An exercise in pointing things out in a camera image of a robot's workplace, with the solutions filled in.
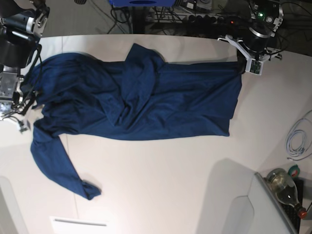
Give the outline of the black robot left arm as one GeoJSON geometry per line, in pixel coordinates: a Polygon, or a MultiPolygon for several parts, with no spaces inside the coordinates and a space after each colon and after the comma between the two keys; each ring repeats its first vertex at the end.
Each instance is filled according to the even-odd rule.
{"type": "Polygon", "coordinates": [[[241,73],[260,76],[264,63],[272,58],[282,59],[283,49],[274,49],[269,41],[277,36],[284,18],[278,0],[249,0],[250,17],[245,20],[247,31],[242,36],[225,35],[217,40],[236,48],[241,73]]]}

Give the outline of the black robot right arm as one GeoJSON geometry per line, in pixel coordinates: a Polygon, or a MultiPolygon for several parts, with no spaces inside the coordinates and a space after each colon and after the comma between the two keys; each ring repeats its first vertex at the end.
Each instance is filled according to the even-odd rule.
{"type": "Polygon", "coordinates": [[[30,129],[28,110],[36,92],[28,76],[41,62],[40,39],[50,8],[44,0],[32,0],[33,8],[20,7],[14,0],[0,2],[0,119],[16,125],[19,132],[30,129]]]}

